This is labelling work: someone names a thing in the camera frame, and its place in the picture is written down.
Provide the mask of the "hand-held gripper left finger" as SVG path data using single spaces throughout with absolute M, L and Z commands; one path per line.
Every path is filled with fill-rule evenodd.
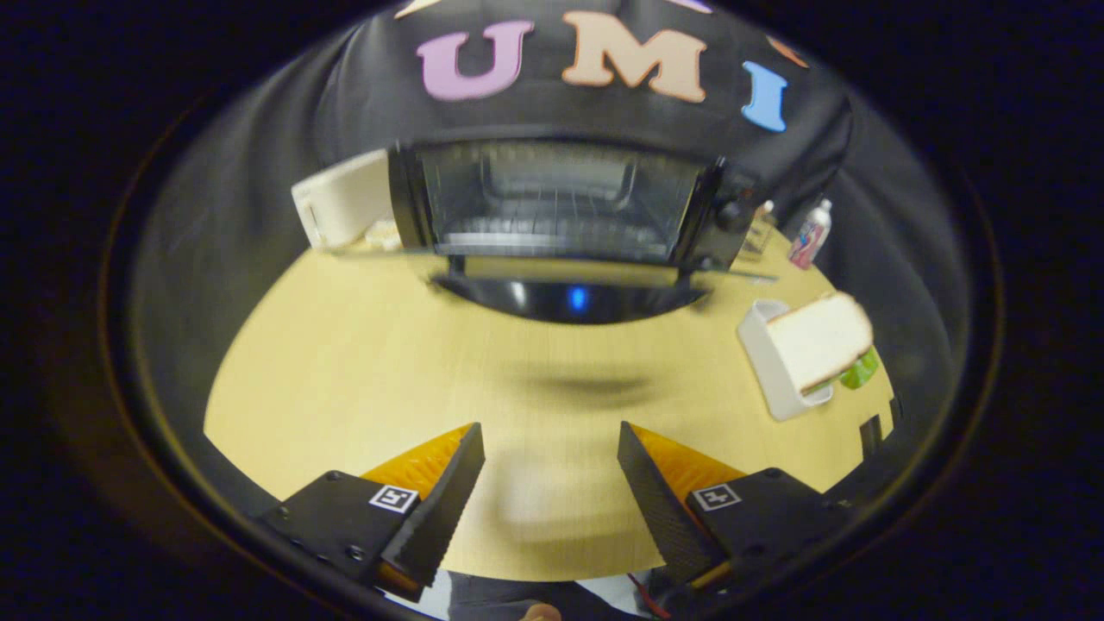
M 259 515 L 304 557 L 418 601 L 433 586 L 485 463 L 473 422 L 353 475 L 330 469 Z

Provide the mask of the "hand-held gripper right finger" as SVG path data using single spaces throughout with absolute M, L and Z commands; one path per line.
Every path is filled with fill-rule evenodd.
M 746 474 L 630 422 L 618 464 L 671 578 L 693 594 L 769 583 L 850 519 L 784 469 Z

